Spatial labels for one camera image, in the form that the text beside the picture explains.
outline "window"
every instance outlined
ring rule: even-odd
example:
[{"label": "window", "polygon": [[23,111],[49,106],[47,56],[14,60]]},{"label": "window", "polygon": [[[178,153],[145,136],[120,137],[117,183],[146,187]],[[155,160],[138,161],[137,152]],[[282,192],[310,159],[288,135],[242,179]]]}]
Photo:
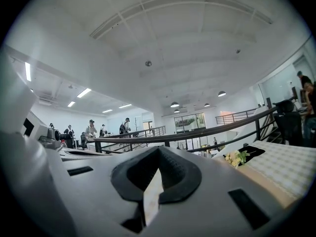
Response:
[{"label": "window", "polygon": [[205,128],[204,113],[174,118],[177,133],[191,132]]},{"label": "window", "polygon": [[[186,115],[174,118],[177,133],[185,133],[196,130],[205,129],[204,113]],[[177,148],[179,149],[194,149],[200,148],[202,145],[207,145],[207,136],[201,138],[193,138],[189,140],[177,141]]]}]

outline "person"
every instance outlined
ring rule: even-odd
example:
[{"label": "person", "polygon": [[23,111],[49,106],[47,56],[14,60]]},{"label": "person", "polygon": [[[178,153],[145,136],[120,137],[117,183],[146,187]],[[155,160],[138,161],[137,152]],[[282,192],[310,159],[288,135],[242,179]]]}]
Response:
[{"label": "person", "polygon": [[297,76],[301,80],[302,88],[304,89],[304,85],[308,83],[312,83],[311,79],[309,79],[307,76],[304,76],[302,71],[297,72]]},{"label": "person", "polygon": [[104,137],[105,134],[108,134],[108,132],[105,129],[105,125],[103,124],[101,129],[100,129],[100,137]]},{"label": "person", "polygon": [[73,145],[74,145],[74,134],[75,134],[75,132],[71,129],[71,125],[68,125],[68,128],[64,131],[64,133],[67,133],[67,134],[70,135],[71,140],[72,140]]},{"label": "person", "polygon": [[130,131],[131,129],[129,128],[129,118],[126,118],[125,119],[125,122],[120,125],[119,127],[119,133],[120,134],[125,134],[125,133],[128,133],[128,131]]},{"label": "person", "polygon": [[[125,134],[125,133],[128,133],[128,131],[130,131],[131,129],[129,128],[129,118],[126,118],[125,119],[125,122],[120,125],[119,127],[119,133],[120,134]],[[126,152],[126,147],[127,147],[127,144],[123,144],[123,151]]]},{"label": "person", "polygon": [[214,137],[214,145],[217,145],[216,137]]},{"label": "person", "polygon": [[316,115],[311,115],[312,110],[316,111],[316,89],[311,82],[304,84],[304,89],[306,91],[306,100],[307,100],[307,111],[308,115],[305,118],[303,128],[304,128],[304,137],[307,140],[311,139],[311,129],[316,129]]},{"label": "person", "polygon": [[97,132],[97,130],[94,127],[94,121],[92,119],[89,120],[89,125],[85,129],[85,138],[86,143],[92,143],[94,141],[95,135],[94,133]]}]

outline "black slot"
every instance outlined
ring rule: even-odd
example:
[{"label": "black slot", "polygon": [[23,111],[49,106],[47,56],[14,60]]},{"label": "black slot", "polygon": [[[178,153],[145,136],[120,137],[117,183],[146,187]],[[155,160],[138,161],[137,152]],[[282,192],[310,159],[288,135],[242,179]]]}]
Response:
[{"label": "black slot", "polygon": [[83,174],[92,170],[93,168],[87,166],[87,167],[82,167],[82,168],[69,169],[67,171],[70,176],[75,176],[75,175]]},{"label": "black slot", "polygon": [[30,136],[33,131],[34,125],[27,118],[25,119],[23,125],[26,128],[24,135]]},{"label": "black slot", "polygon": [[246,217],[253,230],[270,220],[242,189],[230,191],[228,194]]}]

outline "person in black shirt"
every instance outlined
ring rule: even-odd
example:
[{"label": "person in black shirt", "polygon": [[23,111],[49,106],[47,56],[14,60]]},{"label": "person in black shirt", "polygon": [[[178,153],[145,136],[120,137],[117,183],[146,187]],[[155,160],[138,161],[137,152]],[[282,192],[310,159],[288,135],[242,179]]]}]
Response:
[{"label": "person in black shirt", "polygon": [[304,76],[302,71],[297,72],[297,76],[300,78],[301,80],[301,84],[302,84],[302,88],[304,89],[304,85],[309,82],[312,83],[311,79],[309,79],[307,76]]},{"label": "person in black shirt", "polygon": [[316,129],[316,115],[311,115],[312,110],[316,112],[316,88],[310,82],[306,82],[304,84],[304,89],[306,91],[306,100],[308,107],[308,115],[306,116],[304,122],[304,137],[310,140],[311,129]]},{"label": "person in black shirt", "polygon": [[74,144],[74,134],[75,134],[75,132],[71,129],[71,125],[68,125],[68,129],[66,129],[64,131],[64,133],[68,133],[70,135],[70,137],[72,139],[72,142]]}]

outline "backpack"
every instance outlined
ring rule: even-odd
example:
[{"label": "backpack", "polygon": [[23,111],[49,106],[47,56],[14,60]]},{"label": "backpack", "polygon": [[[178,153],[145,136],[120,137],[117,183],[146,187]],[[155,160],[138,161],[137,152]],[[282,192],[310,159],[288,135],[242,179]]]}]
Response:
[{"label": "backpack", "polygon": [[127,121],[124,124],[121,124],[119,126],[119,133],[120,134],[125,134],[126,133],[126,128],[125,128],[125,124],[127,123]]}]

